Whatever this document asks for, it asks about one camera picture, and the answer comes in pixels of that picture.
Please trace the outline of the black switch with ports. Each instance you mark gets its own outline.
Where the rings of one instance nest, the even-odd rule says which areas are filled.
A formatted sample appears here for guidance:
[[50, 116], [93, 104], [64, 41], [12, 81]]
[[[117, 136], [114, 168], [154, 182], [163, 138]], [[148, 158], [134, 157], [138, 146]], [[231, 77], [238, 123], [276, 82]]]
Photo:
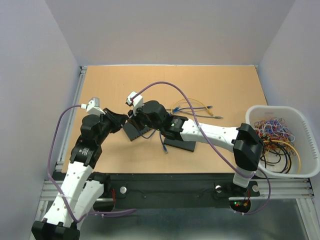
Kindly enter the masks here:
[[149, 139], [155, 133], [155, 131], [152, 131], [152, 129], [149, 127], [144, 127], [142, 130], [137, 130], [131, 123], [128, 123], [128, 122], [123, 126], [122, 129], [124, 130], [126, 136], [131, 142], [136, 140], [139, 137], [142, 137], [144, 139]]

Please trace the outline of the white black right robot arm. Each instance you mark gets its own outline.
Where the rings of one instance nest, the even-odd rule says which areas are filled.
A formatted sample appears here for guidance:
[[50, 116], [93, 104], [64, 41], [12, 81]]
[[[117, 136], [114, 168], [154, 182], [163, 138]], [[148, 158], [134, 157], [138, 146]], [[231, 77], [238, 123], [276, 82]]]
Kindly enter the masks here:
[[199, 142], [212, 148], [223, 148], [233, 153], [235, 171], [230, 182], [231, 192], [242, 195], [248, 190], [249, 182], [258, 170], [263, 141], [255, 130], [246, 123], [240, 127], [222, 127], [167, 112], [156, 100], [143, 102], [128, 99], [126, 104], [132, 107], [128, 112], [128, 121], [137, 129], [145, 127], [159, 131], [169, 140], [181, 142]]

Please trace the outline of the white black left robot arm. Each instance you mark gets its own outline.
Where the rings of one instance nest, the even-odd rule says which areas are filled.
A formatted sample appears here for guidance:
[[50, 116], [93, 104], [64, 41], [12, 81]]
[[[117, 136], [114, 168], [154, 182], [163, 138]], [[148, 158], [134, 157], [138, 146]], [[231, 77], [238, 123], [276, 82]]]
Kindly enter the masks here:
[[35, 221], [31, 232], [36, 240], [78, 240], [80, 228], [98, 197], [111, 193], [110, 176], [95, 172], [102, 143], [123, 128], [128, 116], [109, 109], [89, 112], [82, 119], [80, 136], [71, 150], [70, 162], [48, 212]]

